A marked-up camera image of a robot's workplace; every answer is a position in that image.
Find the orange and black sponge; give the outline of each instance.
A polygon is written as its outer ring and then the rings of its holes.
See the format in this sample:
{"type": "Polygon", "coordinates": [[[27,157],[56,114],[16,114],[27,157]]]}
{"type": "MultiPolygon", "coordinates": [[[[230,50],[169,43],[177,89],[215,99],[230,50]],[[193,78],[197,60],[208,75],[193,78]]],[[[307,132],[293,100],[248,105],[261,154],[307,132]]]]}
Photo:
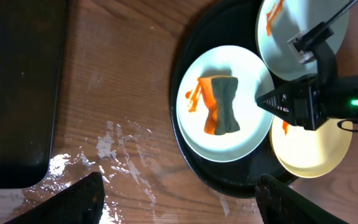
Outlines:
{"type": "Polygon", "coordinates": [[[236,77],[216,75],[200,78],[199,82],[205,106],[209,109],[204,132],[223,135],[240,130],[233,112],[239,80],[236,77]]]}

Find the white plate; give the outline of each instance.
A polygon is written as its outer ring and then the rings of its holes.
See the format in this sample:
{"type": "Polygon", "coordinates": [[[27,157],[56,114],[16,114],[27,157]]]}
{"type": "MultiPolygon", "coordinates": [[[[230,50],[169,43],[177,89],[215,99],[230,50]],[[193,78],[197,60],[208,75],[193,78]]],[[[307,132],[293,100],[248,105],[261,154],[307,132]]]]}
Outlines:
{"type": "MultiPolygon", "coordinates": [[[[306,33],[320,22],[330,19],[348,0],[284,0],[283,11],[272,25],[272,35],[268,36],[266,14],[278,2],[264,0],[260,7],[256,25],[259,54],[267,67],[284,80],[317,73],[316,62],[300,64],[288,48],[287,41],[300,31],[306,33]]],[[[345,37],[348,22],[349,12],[331,25],[334,35],[327,42],[335,54],[345,37]]]]}
{"type": "MultiPolygon", "coordinates": [[[[317,131],[288,125],[274,117],[270,140],[280,163],[294,175],[314,178],[333,170],[344,158],[350,146],[352,133],[338,128],[338,119],[329,119],[317,131]]],[[[350,122],[344,128],[352,129],[350,122]]]]}
{"type": "Polygon", "coordinates": [[[273,115],[256,105],[255,97],[274,89],[269,70],[251,51],[237,46],[221,46],[201,55],[183,77],[177,96],[177,118],[187,144],[201,157],[214,162],[231,162],[252,152],[262,142],[273,115]],[[233,101],[240,131],[214,136],[204,132],[208,109],[202,95],[196,112],[188,111],[186,92],[194,90],[198,77],[232,75],[239,80],[233,101]]]}

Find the green light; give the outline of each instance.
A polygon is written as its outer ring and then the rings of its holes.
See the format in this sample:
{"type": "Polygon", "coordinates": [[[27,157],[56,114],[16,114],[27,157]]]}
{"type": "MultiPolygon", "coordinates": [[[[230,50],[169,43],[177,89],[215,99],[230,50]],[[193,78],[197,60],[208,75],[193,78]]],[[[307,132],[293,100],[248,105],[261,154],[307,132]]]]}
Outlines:
{"type": "Polygon", "coordinates": [[[351,105],[358,106],[358,100],[351,100],[351,105]]]}

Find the table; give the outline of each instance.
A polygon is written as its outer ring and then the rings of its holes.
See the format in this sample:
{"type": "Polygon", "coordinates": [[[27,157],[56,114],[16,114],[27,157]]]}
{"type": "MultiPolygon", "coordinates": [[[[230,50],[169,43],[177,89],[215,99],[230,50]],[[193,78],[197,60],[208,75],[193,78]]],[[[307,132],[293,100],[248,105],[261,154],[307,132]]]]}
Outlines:
{"type": "MultiPolygon", "coordinates": [[[[170,122],[170,72],[180,40],[215,0],[73,1],[50,170],[28,189],[0,189],[0,223],[92,171],[104,176],[101,223],[262,223],[254,199],[227,197],[192,173],[170,122]]],[[[358,74],[358,4],[337,54],[358,74]]],[[[358,134],[341,164],[293,189],[358,223],[358,134]]]]}

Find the wood grain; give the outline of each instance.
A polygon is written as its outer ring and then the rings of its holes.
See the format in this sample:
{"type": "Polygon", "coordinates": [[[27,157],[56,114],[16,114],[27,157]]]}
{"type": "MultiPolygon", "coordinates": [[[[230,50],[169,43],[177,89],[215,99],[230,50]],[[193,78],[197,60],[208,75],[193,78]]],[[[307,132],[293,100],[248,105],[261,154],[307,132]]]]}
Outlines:
{"type": "MultiPolygon", "coordinates": [[[[73,1],[52,168],[29,189],[0,190],[0,223],[92,171],[103,171],[108,180],[101,223],[262,222],[255,200],[219,194],[192,173],[170,122],[176,48],[216,2],[73,1]],[[115,154],[101,158],[108,147],[115,154]]],[[[337,57],[341,75],[358,74],[358,4],[337,57]]],[[[358,134],[336,169],[293,185],[327,211],[358,223],[358,134]]]]}

